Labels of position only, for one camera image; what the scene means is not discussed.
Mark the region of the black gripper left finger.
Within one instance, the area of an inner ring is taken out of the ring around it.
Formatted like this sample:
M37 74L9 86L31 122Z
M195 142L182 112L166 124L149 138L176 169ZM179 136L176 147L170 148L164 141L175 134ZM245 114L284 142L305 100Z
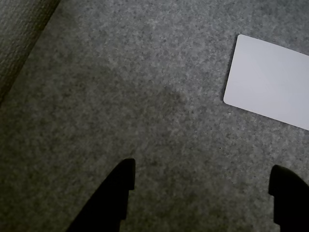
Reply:
M100 184L69 232L118 232L126 219L129 191L135 186L135 160L122 160Z

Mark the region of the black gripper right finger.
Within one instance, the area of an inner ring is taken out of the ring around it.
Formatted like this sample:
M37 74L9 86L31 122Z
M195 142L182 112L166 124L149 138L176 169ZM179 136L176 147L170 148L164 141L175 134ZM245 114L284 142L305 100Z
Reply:
M274 223L281 232L309 230L309 185L280 165L271 169L268 193L274 197Z

